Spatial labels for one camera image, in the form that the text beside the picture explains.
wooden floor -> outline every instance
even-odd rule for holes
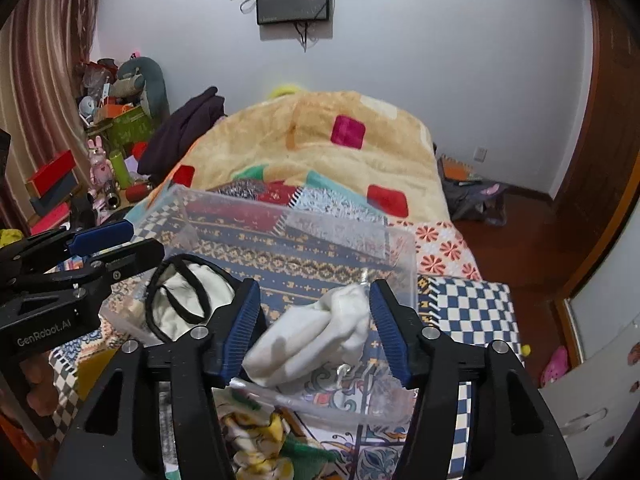
[[[507,195],[507,225],[460,221],[482,277],[511,288],[520,340],[531,346],[525,368],[538,384],[554,350],[563,344],[549,299],[584,259],[575,223],[558,219],[550,204]]]

hand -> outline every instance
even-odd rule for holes
[[[26,379],[33,385],[27,394],[27,403],[40,416],[52,415],[58,406],[58,390],[53,384],[53,368],[46,355],[37,355],[20,363]],[[4,404],[0,391],[0,412],[15,418]]]

pink toy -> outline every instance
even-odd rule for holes
[[[549,363],[540,377],[540,386],[544,388],[549,383],[556,382],[569,371],[569,353],[566,347],[560,346],[551,356]]]
[[[87,145],[89,146],[89,163],[91,164],[89,178],[93,186],[89,190],[89,194],[94,198],[94,210],[97,214],[96,223],[100,225],[109,217],[103,189],[108,181],[113,181],[113,165],[102,147],[100,136],[95,137],[95,142],[89,139]]]
[[[89,163],[91,164],[90,178],[96,191],[100,191],[108,180],[113,179],[113,166],[107,158],[107,154],[102,148],[102,139],[95,137],[94,141],[89,139]]]

bed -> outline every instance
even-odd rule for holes
[[[423,320],[436,322],[460,342],[484,345],[504,339],[519,354],[508,287],[482,281],[471,250],[450,222],[430,133],[407,112],[356,92],[301,93],[255,105],[194,143],[132,217],[166,192],[180,165],[196,169],[195,189],[411,231]],[[144,232],[136,234],[162,237],[171,225],[167,211],[166,218],[147,222]],[[131,287],[118,284],[110,301],[121,301]],[[100,331],[52,353],[62,392],[54,416],[59,440],[78,409],[78,361],[117,348],[125,339],[104,322]],[[464,467],[469,412],[470,386],[461,384],[452,477]],[[296,432],[337,453],[324,478],[389,478],[408,429],[357,426],[335,433],[313,427],[303,415],[292,417]]]

blue checkered fabric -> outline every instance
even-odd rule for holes
[[[522,359],[518,325],[508,285],[430,276],[421,277],[418,286],[424,286],[424,283],[419,282],[425,279],[428,284],[423,291],[427,293],[427,300],[420,302],[423,320],[436,323],[440,330],[459,343],[486,346],[495,339],[502,339]],[[459,395],[450,478],[461,475],[465,468],[471,384],[460,384]]]

